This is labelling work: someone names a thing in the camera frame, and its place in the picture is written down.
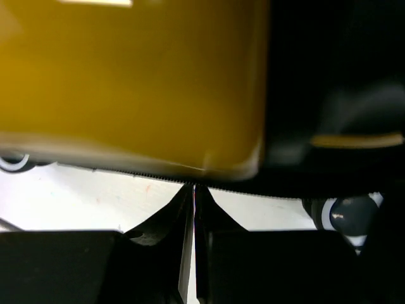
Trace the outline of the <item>yellow hard-shell suitcase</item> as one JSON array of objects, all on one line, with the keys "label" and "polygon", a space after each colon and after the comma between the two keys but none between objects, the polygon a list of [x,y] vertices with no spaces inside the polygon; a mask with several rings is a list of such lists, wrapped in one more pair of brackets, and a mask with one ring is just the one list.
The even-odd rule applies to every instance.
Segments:
[{"label": "yellow hard-shell suitcase", "polygon": [[404,178],[403,1],[2,1],[1,170],[298,197],[365,242]]}]

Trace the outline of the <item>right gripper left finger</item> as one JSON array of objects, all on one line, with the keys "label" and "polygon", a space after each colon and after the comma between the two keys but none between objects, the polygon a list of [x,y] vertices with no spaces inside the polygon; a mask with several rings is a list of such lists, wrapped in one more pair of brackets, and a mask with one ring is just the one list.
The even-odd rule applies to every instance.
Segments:
[{"label": "right gripper left finger", "polygon": [[2,303],[185,303],[193,188],[126,233],[1,234]]}]

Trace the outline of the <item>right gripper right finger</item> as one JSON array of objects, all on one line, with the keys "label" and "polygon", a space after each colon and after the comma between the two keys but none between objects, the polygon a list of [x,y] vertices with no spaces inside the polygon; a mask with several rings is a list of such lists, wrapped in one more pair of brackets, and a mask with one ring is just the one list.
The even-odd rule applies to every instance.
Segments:
[{"label": "right gripper right finger", "polygon": [[194,191],[200,303],[403,303],[404,195],[385,195],[359,253],[338,232],[239,225]]}]

